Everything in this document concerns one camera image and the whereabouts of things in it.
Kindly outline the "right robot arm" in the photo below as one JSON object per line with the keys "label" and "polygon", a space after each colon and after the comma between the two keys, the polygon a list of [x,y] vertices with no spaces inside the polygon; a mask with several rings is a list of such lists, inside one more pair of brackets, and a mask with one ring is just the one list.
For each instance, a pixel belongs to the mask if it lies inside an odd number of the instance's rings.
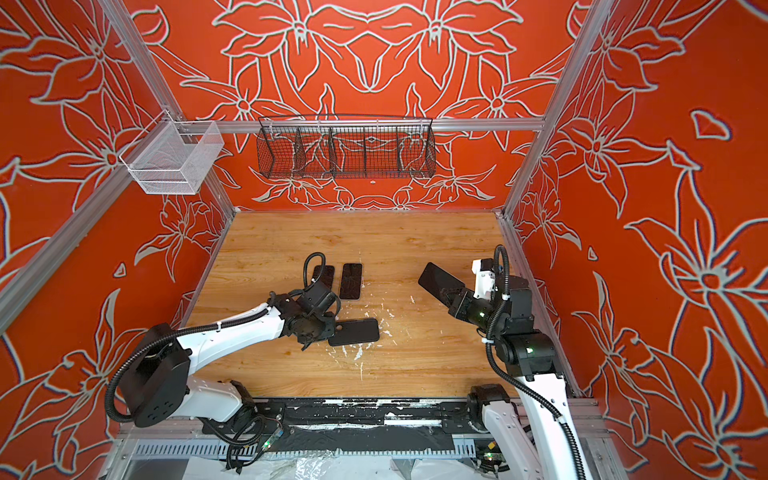
{"label": "right robot arm", "polygon": [[495,290],[477,297],[469,289],[438,294],[449,314],[477,327],[489,366],[523,402],[526,424],[499,384],[475,386],[470,416],[493,437],[506,479],[590,479],[578,440],[554,343],[534,328],[529,288]]}

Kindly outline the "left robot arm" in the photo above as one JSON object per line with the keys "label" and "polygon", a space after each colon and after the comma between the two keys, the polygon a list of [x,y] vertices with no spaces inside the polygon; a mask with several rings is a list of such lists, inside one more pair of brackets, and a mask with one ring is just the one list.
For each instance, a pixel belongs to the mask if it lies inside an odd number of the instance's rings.
{"label": "left robot arm", "polygon": [[208,365],[256,344],[293,337],[303,347],[337,332],[341,299],[320,281],[271,293],[254,308],[200,325],[147,331],[114,371],[104,397],[107,417],[146,428],[172,417],[226,424],[252,411],[246,389],[198,378]]}

